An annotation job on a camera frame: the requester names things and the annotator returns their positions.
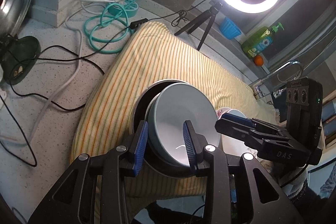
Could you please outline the green dish soap bottle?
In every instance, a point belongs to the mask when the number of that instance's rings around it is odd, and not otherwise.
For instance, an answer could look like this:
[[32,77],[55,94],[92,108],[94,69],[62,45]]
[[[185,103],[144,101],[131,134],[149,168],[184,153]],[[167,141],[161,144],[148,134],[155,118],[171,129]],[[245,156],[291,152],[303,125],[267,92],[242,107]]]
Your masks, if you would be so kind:
[[241,45],[241,49],[250,59],[253,59],[273,43],[274,34],[279,29],[284,30],[280,22],[270,27],[260,28]]

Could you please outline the dark green dish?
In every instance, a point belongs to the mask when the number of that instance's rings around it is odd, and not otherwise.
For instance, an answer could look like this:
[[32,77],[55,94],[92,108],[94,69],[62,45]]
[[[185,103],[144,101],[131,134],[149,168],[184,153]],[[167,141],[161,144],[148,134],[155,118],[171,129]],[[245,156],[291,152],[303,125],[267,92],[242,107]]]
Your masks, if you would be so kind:
[[3,78],[7,84],[20,83],[34,66],[41,53],[41,46],[37,38],[4,34],[1,36],[1,67]]

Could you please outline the chrome faucet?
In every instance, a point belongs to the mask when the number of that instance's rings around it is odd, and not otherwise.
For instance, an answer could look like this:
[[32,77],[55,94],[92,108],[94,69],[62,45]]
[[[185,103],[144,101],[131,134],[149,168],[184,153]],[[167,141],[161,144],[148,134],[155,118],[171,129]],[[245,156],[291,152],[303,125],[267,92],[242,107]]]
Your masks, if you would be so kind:
[[[284,71],[285,69],[287,69],[288,67],[291,67],[291,66],[298,66],[299,70],[294,75],[290,76],[288,79],[280,80],[278,75],[282,71]],[[278,81],[280,81],[281,83],[287,83],[288,81],[299,79],[301,77],[303,71],[304,71],[304,67],[299,61],[291,60],[291,61],[286,62],[284,65],[282,65],[281,67],[279,67],[275,71],[266,75],[265,77],[263,77],[261,79],[257,79],[256,81],[251,83],[249,85],[249,87],[252,89],[254,97],[258,100],[258,99],[263,98],[265,96],[265,94],[263,93],[263,91],[261,90],[260,87],[262,85],[264,85],[264,83],[267,82],[272,77],[277,76]]]

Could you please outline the yellow striped cloth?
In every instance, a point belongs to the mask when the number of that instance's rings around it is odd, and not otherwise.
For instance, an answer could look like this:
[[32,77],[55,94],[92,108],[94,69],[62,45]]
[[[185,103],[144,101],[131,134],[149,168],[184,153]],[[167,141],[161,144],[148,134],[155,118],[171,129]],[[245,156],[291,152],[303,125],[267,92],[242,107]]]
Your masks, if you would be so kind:
[[230,107],[248,118],[275,123],[273,106],[217,62],[171,34],[159,22],[143,24],[91,93],[70,153],[102,155],[129,134],[131,112],[141,93],[165,79],[185,81],[207,96],[215,109]]

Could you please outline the orange fruit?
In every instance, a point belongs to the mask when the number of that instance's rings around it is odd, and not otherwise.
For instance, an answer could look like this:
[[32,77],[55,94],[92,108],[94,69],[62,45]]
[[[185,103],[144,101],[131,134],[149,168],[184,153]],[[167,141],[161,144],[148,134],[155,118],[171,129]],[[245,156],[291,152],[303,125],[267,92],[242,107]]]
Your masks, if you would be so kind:
[[253,62],[256,66],[261,67],[264,64],[264,60],[261,55],[257,55],[253,58]]

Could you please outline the white plate with leaf pattern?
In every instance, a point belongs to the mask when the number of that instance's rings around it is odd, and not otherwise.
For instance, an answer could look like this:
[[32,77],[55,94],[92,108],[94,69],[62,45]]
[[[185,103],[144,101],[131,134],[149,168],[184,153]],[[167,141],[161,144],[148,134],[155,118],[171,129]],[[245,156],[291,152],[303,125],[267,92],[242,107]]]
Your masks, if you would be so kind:
[[[216,111],[218,119],[220,119],[221,116],[225,113],[246,118],[246,116],[241,111],[232,109],[230,107],[221,107]],[[231,138],[226,135],[222,135],[222,148],[226,154],[241,156],[242,154],[248,152],[254,155],[254,157],[257,157],[257,151],[255,149],[247,147],[243,141]]]

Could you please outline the red steel bowl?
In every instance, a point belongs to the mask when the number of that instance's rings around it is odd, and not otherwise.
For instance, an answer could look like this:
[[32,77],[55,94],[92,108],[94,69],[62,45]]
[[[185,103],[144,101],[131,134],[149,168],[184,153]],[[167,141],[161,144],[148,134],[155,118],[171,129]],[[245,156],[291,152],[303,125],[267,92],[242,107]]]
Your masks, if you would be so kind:
[[[189,84],[187,82],[176,79],[159,80],[151,84],[141,93],[133,106],[133,110],[131,111],[129,125],[129,132],[131,134],[135,133],[138,125],[140,124],[140,121],[147,121],[150,108],[161,91],[163,91],[164,88],[167,88],[168,86],[176,83]],[[165,160],[154,148],[150,138],[147,138],[146,150],[143,160],[152,170],[161,174],[162,176],[178,179],[193,176],[190,167],[172,164]]]

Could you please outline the black tripod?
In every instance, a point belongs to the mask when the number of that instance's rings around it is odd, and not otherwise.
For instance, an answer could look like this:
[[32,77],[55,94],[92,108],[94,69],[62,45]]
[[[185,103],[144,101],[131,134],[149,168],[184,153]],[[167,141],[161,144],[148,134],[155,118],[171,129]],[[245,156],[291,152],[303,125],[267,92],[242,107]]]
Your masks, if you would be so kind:
[[207,20],[209,20],[206,29],[203,33],[203,36],[197,46],[197,51],[200,51],[203,43],[205,42],[205,39],[207,35],[210,32],[211,27],[213,26],[215,22],[215,18],[219,11],[222,9],[223,4],[221,2],[217,2],[214,5],[212,5],[208,10],[201,13],[199,16],[197,16],[195,19],[190,21],[188,24],[186,24],[183,28],[181,28],[179,31],[177,31],[174,35],[179,36],[180,34],[186,32],[187,34],[192,34],[198,27],[200,27],[203,23],[205,23]]

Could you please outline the teal power strip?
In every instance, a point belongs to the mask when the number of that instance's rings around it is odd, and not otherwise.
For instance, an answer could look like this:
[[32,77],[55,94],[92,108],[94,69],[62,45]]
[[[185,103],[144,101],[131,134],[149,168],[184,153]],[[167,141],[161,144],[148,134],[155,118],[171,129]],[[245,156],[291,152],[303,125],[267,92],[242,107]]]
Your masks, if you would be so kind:
[[125,14],[128,18],[136,16],[139,6],[133,0],[114,0],[118,3],[118,6],[110,6],[108,12],[110,15],[125,18]]

